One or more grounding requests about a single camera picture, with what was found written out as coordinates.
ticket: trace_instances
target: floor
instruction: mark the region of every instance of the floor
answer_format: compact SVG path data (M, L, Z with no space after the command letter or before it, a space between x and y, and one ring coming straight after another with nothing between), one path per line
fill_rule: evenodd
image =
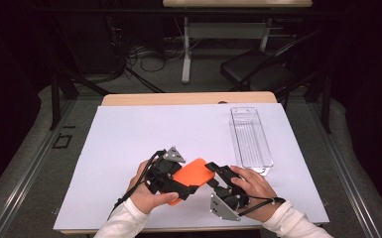
M181 82L183 61L180 58L164 61L152 53L144 53L133 68L167 92L226 91L230 84L218 73L220 62L257 43L202 41L194 44L197 45L192 52L189 84ZM99 85L112 92L151 92L127 73ZM80 84L76 87L80 96L75 101L63 100L63 119L54 131L49 130L52 123L50 89L40 93L42 109L36 124L0 179L0 237L65 237L53 230L53 224L102 99ZM332 100L332 134L320 126L319 108L320 103L306 103L303 97L294 94L287 113L330 218L324 228L335 237L382 237L382 198L352 152L344 108ZM58 147L60 135L72 135L68 149ZM266 230L261 230L261 235L275 236Z

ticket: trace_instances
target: transparent plastic box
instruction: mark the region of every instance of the transparent plastic box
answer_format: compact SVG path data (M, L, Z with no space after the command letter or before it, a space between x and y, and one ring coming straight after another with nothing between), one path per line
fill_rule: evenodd
M237 165L265 176L274 163L258 111L254 107L230 110L230 131Z

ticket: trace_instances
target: silver metal plate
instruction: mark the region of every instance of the silver metal plate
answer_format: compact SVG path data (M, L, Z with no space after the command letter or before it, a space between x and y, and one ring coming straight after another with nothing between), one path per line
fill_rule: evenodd
M237 212L222 201L215 192L211 194L210 212L218 216L220 219L231 221L241 220L241 217L237 214Z
M165 154L163 154L163 159L180 163L186 162L179 151L176 150L176 147L171 147Z

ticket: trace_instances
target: table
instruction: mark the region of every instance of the table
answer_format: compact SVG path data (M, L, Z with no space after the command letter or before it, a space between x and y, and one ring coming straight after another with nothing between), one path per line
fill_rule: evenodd
M228 128L228 108L232 106L255 106L260 112L267 140L276 144L271 147L276 165L268 180L277 193L306 212L312 222L327 223L288 119L274 95L205 92L107 95L92 123L54 229L64 234L95 233L126 190L139 163L157 150L177 146L188 163L202 157L220 166L235 164ZM283 163L283 158L292 159ZM261 227L245 217L234 222L210 214L211 192L205 185L176 206L158 207L144 232Z
M176 8L300 8L311 7L312 0L164 0L165 7ZM191 80L190 38L261 39L260 50L265 51L272 20L265 23L190 23L185 17L185 59L182 83Z

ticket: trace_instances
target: person's left hand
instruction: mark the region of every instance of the person's left hand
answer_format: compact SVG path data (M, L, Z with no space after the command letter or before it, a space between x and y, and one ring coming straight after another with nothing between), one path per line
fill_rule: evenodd
M142 171L145 169L147 163L148 161L141 163L141 165L138 168L137 174L129 182L128 190L131 189L131 187L134 186L135 183L138 181L138 178L141 175ZM130 196L135 206L145 214L150 214L150 212L155 207L174 201L178 197L179 194L177 192L153 194L148 190L144 182L139 184L137 189Z

